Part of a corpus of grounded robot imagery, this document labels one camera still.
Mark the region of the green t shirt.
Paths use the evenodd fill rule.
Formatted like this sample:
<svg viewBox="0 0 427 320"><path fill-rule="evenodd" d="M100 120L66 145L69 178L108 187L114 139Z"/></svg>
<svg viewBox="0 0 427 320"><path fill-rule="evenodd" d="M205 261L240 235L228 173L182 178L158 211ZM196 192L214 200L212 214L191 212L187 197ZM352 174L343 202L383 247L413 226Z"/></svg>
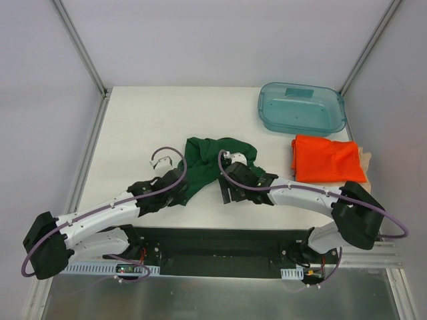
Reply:
<svg viewBox="0 0 427 320"><path fill-rule="evenodd" d="M249 143L230 137L221 139L190 137L184 150L187 163L185 175L187 189L183 196L173 202L174 205L187 205L198 191L218 179L221 174L218 166L218 155L221 150L243 154L248 161L248 167L257 177L265 173L262 168L254 165L258 150Z"/></svg>

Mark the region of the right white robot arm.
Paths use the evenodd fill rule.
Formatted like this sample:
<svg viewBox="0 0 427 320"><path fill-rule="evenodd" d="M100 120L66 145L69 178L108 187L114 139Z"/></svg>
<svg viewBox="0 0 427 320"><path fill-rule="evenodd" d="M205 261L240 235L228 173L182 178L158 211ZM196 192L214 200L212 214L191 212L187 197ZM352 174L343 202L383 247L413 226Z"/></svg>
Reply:
<svg viewBox="0 0 427 320"><path fill-rule="evenodd" d="M377 240L383 207L361 184L347 181L342 187L320 187L290 181L271 173L258 177L236 161L220 170L224 203L243 200L257 205L285 205L323 214L332 222L311 227L304 238L287 250L289 260L308 266L333 249L351 245L371 250Z"/></svg>

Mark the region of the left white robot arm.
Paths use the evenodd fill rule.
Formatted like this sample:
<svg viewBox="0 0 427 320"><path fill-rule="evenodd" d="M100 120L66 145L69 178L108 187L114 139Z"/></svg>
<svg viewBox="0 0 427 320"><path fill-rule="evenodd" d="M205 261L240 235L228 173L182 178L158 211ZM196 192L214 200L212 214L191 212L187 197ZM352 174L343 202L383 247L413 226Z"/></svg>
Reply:
<svg viewBox="0 0 427 320"><path fill-rule="evenodd" d="M147 247L130 222L172 206L186 192L186 173L175 168L137 181L91 209L58 217L39 214L23 240L22 276L49 279L74 261L98 256L143 261Z"/></svg>

